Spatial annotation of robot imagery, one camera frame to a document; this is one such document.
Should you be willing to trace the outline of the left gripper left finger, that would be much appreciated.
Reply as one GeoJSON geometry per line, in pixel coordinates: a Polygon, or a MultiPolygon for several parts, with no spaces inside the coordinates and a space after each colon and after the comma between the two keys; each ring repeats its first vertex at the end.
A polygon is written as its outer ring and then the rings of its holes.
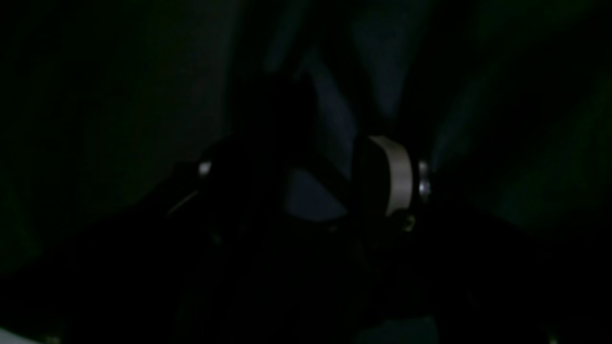
{"type": "Polygon", "coordinates": [[[232,136],[171,176],[164,219],[209,239],[260,239],[268,231],[268,139],[232,136]]]}

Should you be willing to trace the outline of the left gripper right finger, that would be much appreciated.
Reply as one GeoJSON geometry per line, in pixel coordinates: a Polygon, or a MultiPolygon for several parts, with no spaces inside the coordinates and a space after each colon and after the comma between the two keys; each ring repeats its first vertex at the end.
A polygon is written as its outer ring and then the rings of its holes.
{"type": "Polygon", "coordinates": [[[360,136],[352,157],[352,200],[359,221],[370,228],[412,232],[431,196],[430,166],[383,135],[360,136]]]}

